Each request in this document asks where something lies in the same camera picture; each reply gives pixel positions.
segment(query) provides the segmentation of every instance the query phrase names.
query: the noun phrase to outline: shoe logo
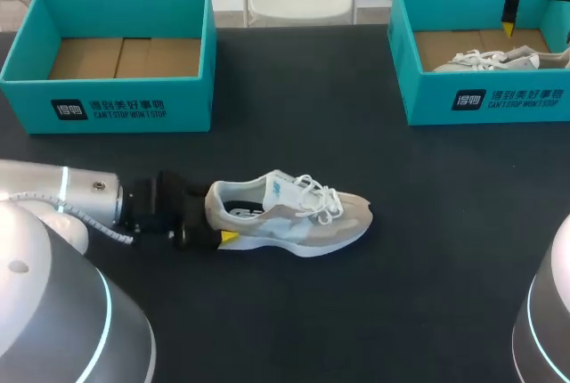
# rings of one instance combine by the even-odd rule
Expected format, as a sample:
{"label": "shoe logo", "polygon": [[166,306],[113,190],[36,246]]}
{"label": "shoe logo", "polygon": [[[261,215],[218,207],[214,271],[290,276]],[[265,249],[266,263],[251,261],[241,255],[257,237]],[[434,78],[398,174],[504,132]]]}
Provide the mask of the shoe logo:
{"label": "shoe logo", "polygon": [[230,215],[240,216],[241,218],[248,218],[251,216],[259,216],[263,213],[264,213],[264,211],[259,211],[257,209],[244,209],[244,208],[234,208],[230,211]]}
{"label": "shoe logo", "polygon": [[281,185],[276,181],[273,181],[273,194],[278,198],[281,195]]}

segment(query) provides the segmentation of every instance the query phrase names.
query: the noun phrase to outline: white sneaker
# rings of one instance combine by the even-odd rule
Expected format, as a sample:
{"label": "white sneaker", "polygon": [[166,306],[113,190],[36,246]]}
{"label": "white sneaker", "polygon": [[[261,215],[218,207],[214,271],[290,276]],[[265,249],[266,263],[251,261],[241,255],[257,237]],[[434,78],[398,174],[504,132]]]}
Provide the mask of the white sneaker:
{"label": "white sneaker", "polygon": [[245,183],[212,184],[206,216],[214,230],[237,233],[219,249],[272,246],[316,257],[360,238],[372,222],[369,205],[309,175],[294,178],[275,170]]}
{"label": "white sneaker", "polygon": [[451,61],[434,69],[434,72],[487,71],[513,69],[568,69],[570,49],[562,53],[540,53],[528,46],[510,52],[469,51],[458,53]]}

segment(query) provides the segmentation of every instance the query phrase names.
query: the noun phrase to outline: black tabletop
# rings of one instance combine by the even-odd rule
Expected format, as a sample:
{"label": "black tabletop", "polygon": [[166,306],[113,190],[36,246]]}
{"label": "black tabletop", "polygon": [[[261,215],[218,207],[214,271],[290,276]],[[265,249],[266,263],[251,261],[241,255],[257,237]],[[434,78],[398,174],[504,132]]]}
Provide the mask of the black tabletop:
{"label": "black tabletop", "polygon": [[372,203],[367,235],[309,259],[94,233],[88,258],[155,331],[155,383],[517,382],[512,325],[570,213],[570,126],[407,126],[383,26],[221,29],[214,105],[208,134],[27,137],[0,98],[2,159],[124,182],[279,168]]}

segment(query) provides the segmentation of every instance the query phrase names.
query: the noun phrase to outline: box logo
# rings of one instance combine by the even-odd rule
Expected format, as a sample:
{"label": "box logo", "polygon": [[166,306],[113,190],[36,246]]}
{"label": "box logo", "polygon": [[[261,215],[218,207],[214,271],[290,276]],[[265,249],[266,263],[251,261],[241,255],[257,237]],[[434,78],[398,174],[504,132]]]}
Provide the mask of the box logo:
{"label": "box logo", "polygon": [[59,120],[87,120],[80,100],[52,100],[52,106]]}
{"label": "box logo", "polygon": [[452,110],[479,110],[487,91],[484,89],[468,89],[458,91],[455,95]]}

